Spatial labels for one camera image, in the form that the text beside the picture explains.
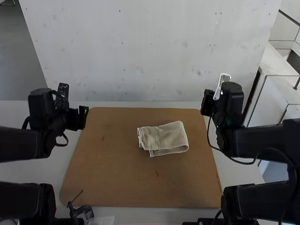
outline gray floor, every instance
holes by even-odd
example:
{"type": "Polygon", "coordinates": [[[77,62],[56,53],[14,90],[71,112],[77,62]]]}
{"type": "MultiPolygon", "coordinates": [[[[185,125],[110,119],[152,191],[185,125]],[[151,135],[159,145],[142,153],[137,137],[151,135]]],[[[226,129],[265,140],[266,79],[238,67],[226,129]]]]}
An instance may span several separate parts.
{"type": "Polygon", "coordinates": [[[0,6],[0,100],[27,100],[47,87],[21,7],[0,6]]]}

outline cork board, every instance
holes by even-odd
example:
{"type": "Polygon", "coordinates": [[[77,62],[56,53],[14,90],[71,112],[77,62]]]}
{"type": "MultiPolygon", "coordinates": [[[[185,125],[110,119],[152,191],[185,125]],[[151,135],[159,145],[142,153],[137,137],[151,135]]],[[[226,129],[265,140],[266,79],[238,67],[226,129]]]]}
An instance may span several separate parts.
{"type": "Polygon", "coordinates": [[[219,208],[222,188],[196,109],[92,108],[69,164],[60,201],[116,207],[219,208]],[[150,158],[138,127],[181,120],[185,153],[150,158]]]}

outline black robotic arm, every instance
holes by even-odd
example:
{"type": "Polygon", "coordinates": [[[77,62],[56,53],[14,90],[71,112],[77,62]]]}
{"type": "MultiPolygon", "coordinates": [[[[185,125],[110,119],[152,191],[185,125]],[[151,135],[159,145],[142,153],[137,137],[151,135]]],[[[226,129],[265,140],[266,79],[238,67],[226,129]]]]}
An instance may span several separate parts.
{"type": "Polygon", "coordinates": [[[217,145],[209,145],[233,158],[254,158],[287,163],[289,180],[225,187],[221,199],[221,224],[256,224],[265,219],[300,224],[299,165],[300,119],[284,120],[280,125],[246,128],[242,125],[243,92],[240,85],[225,82],[219,100],[214,91],[205,90],[201,114],[216,126],[217,145]]]}
{"type": "MultiPolygon", "coordinates": [[[[43,88],[30,93],[30,115],[22,129],[0,126],[0,163],[48,158],[55,146],[68,144],[66,129],[85,128],[89,108],[70,108],[68,92],[69,85],[60,83],[58,91],[43,88]],[[57,143],[59,136],[63,136],[66,143],[57,143]]],[[[55,218],[54,189],[50,184],[0,182],[0,201],[0,218],[17,218],[20,225],[83,225],[84,220],[77,218],[79,214],[94,217],[90,206],[75,210],[69,202],[70,218],[55,218]]]]}

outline white table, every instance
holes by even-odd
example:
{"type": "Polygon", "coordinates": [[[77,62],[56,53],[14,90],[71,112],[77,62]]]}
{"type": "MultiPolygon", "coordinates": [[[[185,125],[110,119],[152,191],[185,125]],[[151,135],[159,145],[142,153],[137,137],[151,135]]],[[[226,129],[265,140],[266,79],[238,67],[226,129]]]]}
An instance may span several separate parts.
{"type": "MultiPolygon", "coordinates": [[[[200,109],[200,102],[71,102],[70,107],[86,105],[100,107],[147,107],[147,108],[194,108],[200,109]]],[[[20,128],[29,115],[26,101],[0,101],[0,125],[20,128]]],[[[54,187],[57,203],[57,217],[68,217],[68,209],[59,201],[59,192],[68,164],[73,155],[80,132],[65,132],[69,145],[55,147],[49,158],[0,164],[0,180],[19,183],[49,183],[54,187]]],[[[216,144],[215,128],[210,127],[210,141],[216,144]]],[[[226,186],[264,183],[256,165],[233,163],[222,153],[213,150],[222,188],[226,186]]],[[[170,209],[170,208],[119,208],[94,207],[96,217],[115,216],[114,224],[170,223],[196,221],[199,217],[213,218],[217,209],[170,209]]]]}

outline cloth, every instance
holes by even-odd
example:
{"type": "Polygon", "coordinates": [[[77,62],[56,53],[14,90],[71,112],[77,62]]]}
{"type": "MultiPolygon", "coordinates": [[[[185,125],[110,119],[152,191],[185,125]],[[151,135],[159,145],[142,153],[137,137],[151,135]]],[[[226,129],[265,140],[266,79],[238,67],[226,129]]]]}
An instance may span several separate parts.
{"type": "Polygon", "coordinates": [[[181,121],[159,127],[139,127],[137,136],[139,147],[149,151],[150,157],[188,150],[188,137],[181,121]]]}

